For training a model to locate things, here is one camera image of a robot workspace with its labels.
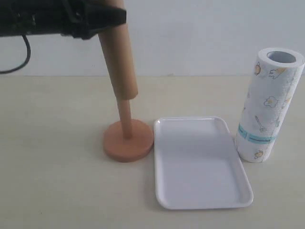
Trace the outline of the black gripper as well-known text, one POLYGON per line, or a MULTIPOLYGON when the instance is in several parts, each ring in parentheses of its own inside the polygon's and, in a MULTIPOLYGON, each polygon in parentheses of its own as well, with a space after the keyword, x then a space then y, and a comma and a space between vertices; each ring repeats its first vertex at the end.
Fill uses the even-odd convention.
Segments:
POLYGON ((122 8, 89 4, 87 0, 2 0, 0 35, 60 34, 83 40, 105 29, 124 25, 122 8))

